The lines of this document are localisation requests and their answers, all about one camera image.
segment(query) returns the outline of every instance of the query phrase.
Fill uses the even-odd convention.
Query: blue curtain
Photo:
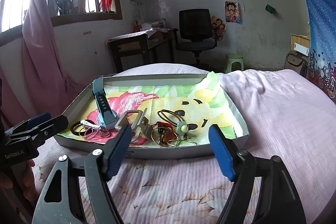
[[[310,21],[308,80],[336,102],[336,0],[306,0]]]

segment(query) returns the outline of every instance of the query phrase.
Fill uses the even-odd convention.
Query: human hand
[[[23,195],[26,199],[33,202],[37,199],[37,192],[35,188],[34,174],[32,167],[35,166],[35,162],[33,160],[28,160],[26,171],[23,175]],[[7,177],[4,173],[0,172],[0,186],[3,188],[11,189],[13,188],[13,183],[9,177]]]

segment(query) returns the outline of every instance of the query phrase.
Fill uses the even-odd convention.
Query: black hair tie
[[[86,120],[87,122],[91,123],[91,124],[95,124],[93,121],[91,120]],[[79,122],[75,122],[71,127],[70,127],[70,131],[72,134],[76,135],[76,136],[81,136],[79,135],[79,131],[75,131],[75,129],[79,126],[81,126],[81,121]]]

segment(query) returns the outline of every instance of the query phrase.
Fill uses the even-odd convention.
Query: green stool
[[[232,64],[233,63],[240,63],[241,65],[241,71],[244,70],[244,64],[243,64],[243,56],[241,54],[227,54],[226,55],[226,71],[225,73],[229,73],[232,71]]]

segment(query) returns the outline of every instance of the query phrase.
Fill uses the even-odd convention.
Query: bed
[[[207,73],[181,64],[153,64],[118,76]],[[254,156],[279,155],[296,185],[307,223],[312,223],[336,188],[336,106],[315,85],[292,70],[255,70],[219,74],[221,87],[244,117]],[[60,155],[87,153],[61,147],[52,138],[39,148],[33,168],[38,192]],[[95,223],[85,179],[80,178],[88,223]],[[108,183],[125,223],[216,223],[232,187],[216,159],[125,159]],[[244,223],[251,223],[260,179],[255,180]]]

